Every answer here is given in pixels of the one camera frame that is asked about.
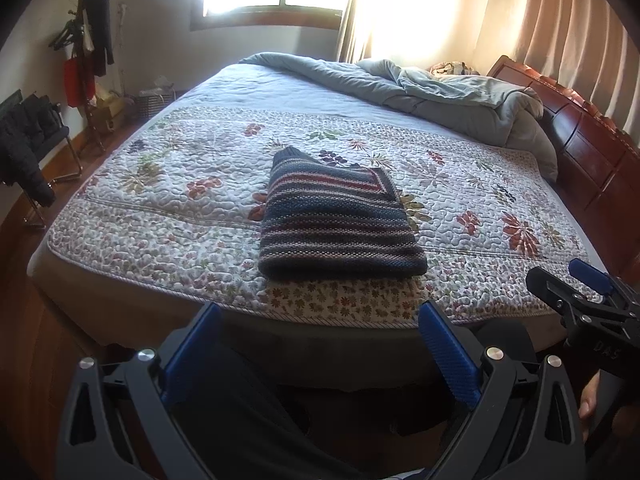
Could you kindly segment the person's right hand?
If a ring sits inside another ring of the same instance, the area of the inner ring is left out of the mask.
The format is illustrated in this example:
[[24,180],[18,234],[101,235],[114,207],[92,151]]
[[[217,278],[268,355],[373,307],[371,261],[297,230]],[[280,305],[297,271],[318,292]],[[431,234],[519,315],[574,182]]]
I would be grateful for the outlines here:
[[600,386],[601,372],[594,374],[580,395],[578,416],[583,422],[590,419],[597,407],[598,389]]

